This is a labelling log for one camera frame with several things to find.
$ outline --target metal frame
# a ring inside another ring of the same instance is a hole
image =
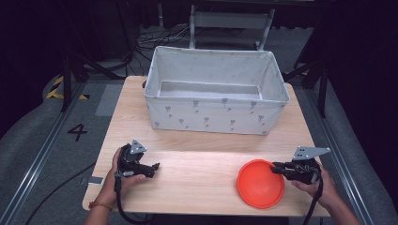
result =
[[[255,45],[257,51],[263,51],[274,13],[275,9],[271,9],[268,14],[201,12],[196,11],[195,5],[191,5],[190,49],[195,48],[195,27],[228,27],[262,29],[263,34],[261,40],[256,41]]]
[[[0,225],[8,225],[12,224],[15,217],[17,217],[20,212],[23,203],[27,199],[30,191],[32,190],[33,185],[35,185],[38,176],[41,173],[41,170],[44,167],[49,155],[52,153],[55,142],[59,136],[59,132],[63,125],[65,124],[66,119],[68,118],[73,105],[79,99],[79,96],[82,94],[85,87],[85,83],[79,82],[75,85],[75,90],[72,93],[72,101],[69,107],[66,110],[58,115],[56,118],[53,128],[51,129],[49,136],[47,137],[44,144],[41,146],[38,151],[35,160],[33,161],[30,168],[27,170],[25,176],[23,177],[23,181],[9,202],[5,212],[0,217]]]
[[[355,214],[360,220],[360,224],[368,225],[375,224],[372,220],[372,217],[369,213],[368,208],[363,201],[360,191],[358,190],[357,184],[349,171],[347,164],[345,163],[344,157],[341,153],[340,147],[337,144],[336,140],[333,137],[331,129],[329,127],[329,123],[324,117],[319,113],[317,109],[317,99],[314,91],[306,90],[306,96],[310,100],[312,109],[314,114],[316,114],[316,118],[321,126],[323,132],[325,133],[325,137],[327,138],[329,147],[332,149],[331,158],[333,160],[334,165],[336,166],[337,172],[342,178],[343,185],[346,193],[348,194],[348,198],[351,201],[351,205],[355,211]]]

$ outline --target orange plastic bowl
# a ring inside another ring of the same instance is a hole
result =
[[[283,196],[284,180],[269,168],[272,163],[256,159],[246,163],[237,176],[237,190],[245,203],[256,208],[269,208]]]

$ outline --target printed number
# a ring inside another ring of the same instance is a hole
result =
[[[77,134],[75,142],[79,141],[81,134],[87,133],[87,131],[84,131],[83,128],[84,128],[84,125],[80,124],[72,129],[68,130],[68,133]]]

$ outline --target floor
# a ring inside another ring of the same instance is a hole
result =
[[[157,45],[188,47],[187,28],[171,33],[160,27],[142,29],[139,47],[127,67],[115,70],[119,76],[147,75],[153,48]],[[293,70],[299,53],[312,29],[271,29],[266,51],[275,54],[280,71]],[[254,50],[258,33],[250,30],[205,29],[197,32],[196,48]],[[116,60],[100,62],[105,67]],[[0,224],[81,224],[87,215],[82,208],[86,179],[92,173],[102,140],[112,118],[123,81],[90,74],[87,83],[73,83],[73,101],[61,113],[62,99],[46,98],[58,79],[43,90],[43,104],[22,118],[0,141]],[[321,157],[341,195],[358,215],[362,224],[398,224],[389,195],[370,166],[355,133],[345,117],[331,85],[328,86],[326,115],[316,108],[317,86],[304,90],[297,77],[293,84],[315,146],[330,147],[332,154]],[[57,90],[62,93],[62,85]],[[77,135],[69,131],[83,128]],[[145,215],[131,214],[142,218]],[[302,217],[291,217],[289,224],[301,224]],[[310,224],[332,224],[313,217]],[[112,213],[112,224],[125,224]]]

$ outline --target wooden table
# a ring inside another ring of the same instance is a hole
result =
[[[161,163],[152,179],[128,192],[122,201],[125,211],[284,217],[307,214],[312,198],[286,180],[281,201],[268,209],[249,206],[237,192],[237,174],[245,163],[258,158],[290,161],[299,145],[314,146],[290,84],[291,101],[276,127],[267,136],[260,136],[153,129],[142,88],[145,79],[126,79],[93,171],[93,176],[105,177],[115,150],[133,139],[147,148],[142,164]],[[100,188],[88,186],[84,209]],[[329,214],[318,205],[313,216]]]

